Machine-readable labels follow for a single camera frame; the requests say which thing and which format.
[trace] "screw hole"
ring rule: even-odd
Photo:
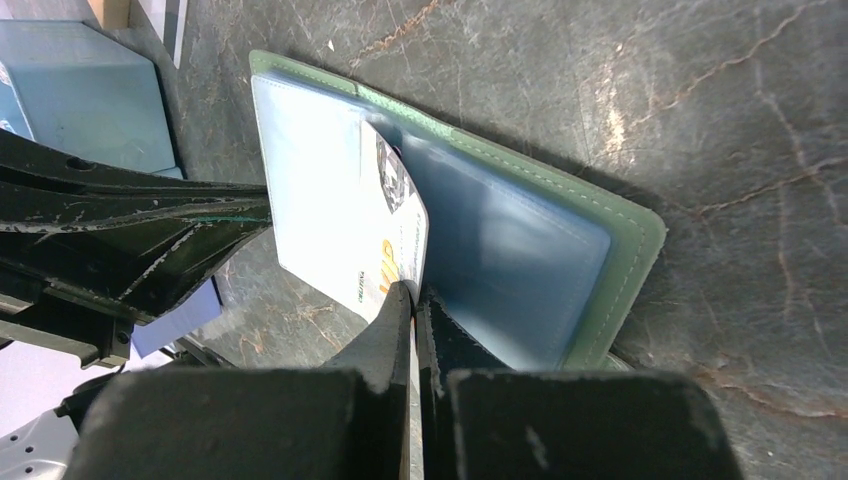
[[[83,160],[77,157],[71,157],[68,159],[66,165],[68,168],[72,168],[74,170],[79,170],[81,172],[87,172],[89,170],[94,170],[94,167],[97,166],[94,162],[89,162],[87,160]]]

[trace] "white mechanical part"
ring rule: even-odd
[[[0,480],[62,478],[78,438],[70,417],[42,413],[0,437]]]

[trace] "wooden block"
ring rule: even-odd
[[[118,30],[130,25],[131,0],[88,0],[103,30]]]

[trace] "gray marble countertop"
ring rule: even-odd
[[[654,209],[668,240],[614,351],[696,378],[749,477],[848,475],[844,1],[192,0],[180,70],[131,23],[113,36],[158,65],[191,178],[264,182],[265,49]],[[270,232],[217,279],[226,313],[197,336],[241,365],[317,365],[365,326]]]

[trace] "white speck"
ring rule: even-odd
[[[545,444],[542,443],[542,439],[539,438],[539,434],[530,425],[527,425],[527,443],[530,444],[530,449],[533,450],[536,463],[542,467],[542,470],[547,470],[550,467],[547,458],[548,450],[545,448]]]

